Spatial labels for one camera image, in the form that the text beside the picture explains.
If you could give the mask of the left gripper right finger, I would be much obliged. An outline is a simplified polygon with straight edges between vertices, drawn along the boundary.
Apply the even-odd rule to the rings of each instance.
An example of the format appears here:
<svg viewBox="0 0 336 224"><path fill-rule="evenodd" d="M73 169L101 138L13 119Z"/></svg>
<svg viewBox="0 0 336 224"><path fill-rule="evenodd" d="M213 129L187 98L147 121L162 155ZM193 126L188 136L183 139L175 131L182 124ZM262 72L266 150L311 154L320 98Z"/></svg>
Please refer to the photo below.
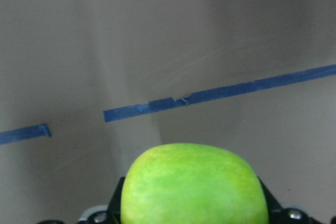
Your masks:
<svg viewBox="0 0 336 224"><path fill-rule="evenodd" d="M321 223L303 210L295 207L283 207L264 182L258 178L265 195L270 224L314 224Z"/></svg>

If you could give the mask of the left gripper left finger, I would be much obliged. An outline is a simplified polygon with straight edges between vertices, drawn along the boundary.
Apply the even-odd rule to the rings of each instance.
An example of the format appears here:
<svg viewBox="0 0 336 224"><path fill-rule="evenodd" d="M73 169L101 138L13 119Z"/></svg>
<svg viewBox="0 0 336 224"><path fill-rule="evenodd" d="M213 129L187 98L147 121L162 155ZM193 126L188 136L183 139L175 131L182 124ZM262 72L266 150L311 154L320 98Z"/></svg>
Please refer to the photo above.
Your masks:
<svg viewBox="0 0 336 224"><path fill-rule="evenodd" d="M108 205L97 205L86 209L79 217L78 223L121 223L121 192L125 177L121 177Z"/></svg>

